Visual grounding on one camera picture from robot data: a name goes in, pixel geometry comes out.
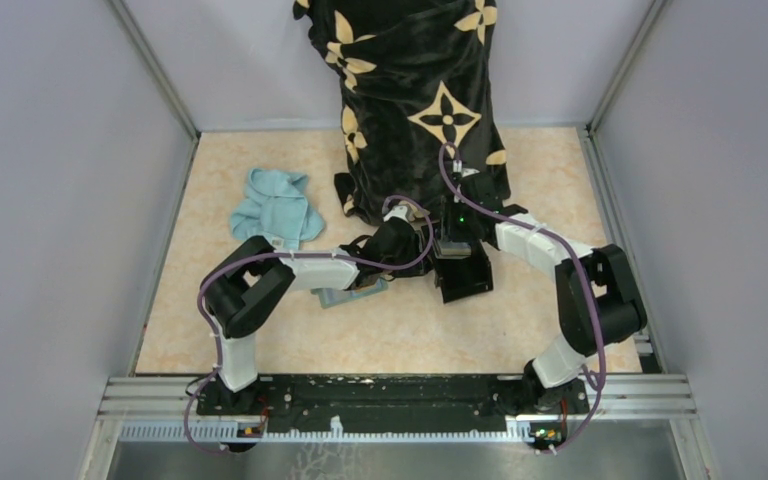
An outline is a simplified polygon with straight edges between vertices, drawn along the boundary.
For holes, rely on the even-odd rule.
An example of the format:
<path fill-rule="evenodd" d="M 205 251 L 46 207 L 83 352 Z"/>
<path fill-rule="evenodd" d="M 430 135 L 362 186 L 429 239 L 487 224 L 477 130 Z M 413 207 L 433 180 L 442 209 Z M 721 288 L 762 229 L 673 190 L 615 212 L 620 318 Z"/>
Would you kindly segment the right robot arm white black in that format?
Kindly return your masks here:
<path fill-rule="evenodd" d="M 525 261 L 555 285 L 560 333 L 523 374 L 525 403 L 548 412 L 589 359 L 604 362 L 606 346 L 646 326 L 628 257 L 615 244 L 594 247 L 568 240 L 525 208 L 504 204 L 485 172 L 457 165 L 442 177 L 450 192 L 443 200 L 432 264 L 444 301 L 492 290 L 486 246 Z"/>

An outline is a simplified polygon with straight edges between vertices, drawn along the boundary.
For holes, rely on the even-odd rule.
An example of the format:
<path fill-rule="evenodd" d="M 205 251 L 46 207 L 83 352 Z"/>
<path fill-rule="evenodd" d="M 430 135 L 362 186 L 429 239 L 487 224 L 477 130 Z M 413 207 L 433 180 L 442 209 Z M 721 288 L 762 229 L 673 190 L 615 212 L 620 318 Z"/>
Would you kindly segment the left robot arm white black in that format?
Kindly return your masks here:
<path fill-rule="evenodd" d="M 385 276 L 422 276 L 432 252 L 433 226 L 416 228 L 392 217 L 371 236 L 325 251 L 284 251 L 261 236 L 238 247 L 202 282 L 199 313 L 217 350 L 211 379 L 220 399 L 237 414 L 260 399 L 256 381 L 256 332 L 282 298 L 301 290 L 364 290 Z"/>

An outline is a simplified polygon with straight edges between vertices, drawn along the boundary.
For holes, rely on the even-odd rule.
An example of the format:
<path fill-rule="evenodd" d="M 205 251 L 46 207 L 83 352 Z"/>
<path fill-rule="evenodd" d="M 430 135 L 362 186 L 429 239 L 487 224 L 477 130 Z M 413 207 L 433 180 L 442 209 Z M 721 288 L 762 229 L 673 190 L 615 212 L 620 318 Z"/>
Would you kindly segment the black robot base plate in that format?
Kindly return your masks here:
<path fill-rule="evenodd" d="M 252 415 L 270 431 L 324 431 L 334 417 L 350 433 L 500 431 L 518 415 L 578 415 L 590 409 L 582 381 L 544 388 L 520 375 L 261 375 L 232 393 L 210 381 L 201 416 Z"/>

